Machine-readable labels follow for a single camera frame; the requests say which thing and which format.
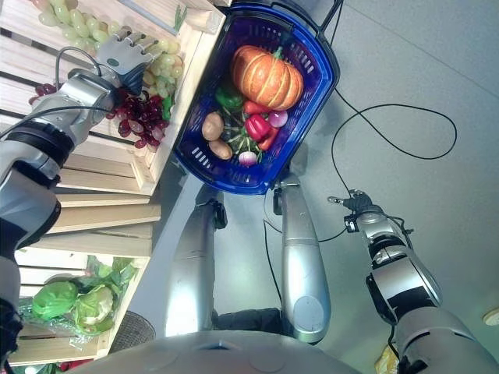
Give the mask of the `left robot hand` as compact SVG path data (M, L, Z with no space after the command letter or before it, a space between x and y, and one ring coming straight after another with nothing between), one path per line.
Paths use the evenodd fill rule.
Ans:
M158 39L123 26L101 45L96 59L117 75L120 87L137 96L142 92L147 67L161 53Z

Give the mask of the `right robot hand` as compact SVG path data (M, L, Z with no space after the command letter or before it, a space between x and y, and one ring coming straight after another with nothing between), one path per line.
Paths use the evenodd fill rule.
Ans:
M371 198L360 189L350 189L347 198L340 198L335 196L327 197L327 201L332 204L341 205L354 213L359 213L367 207L372 206Z

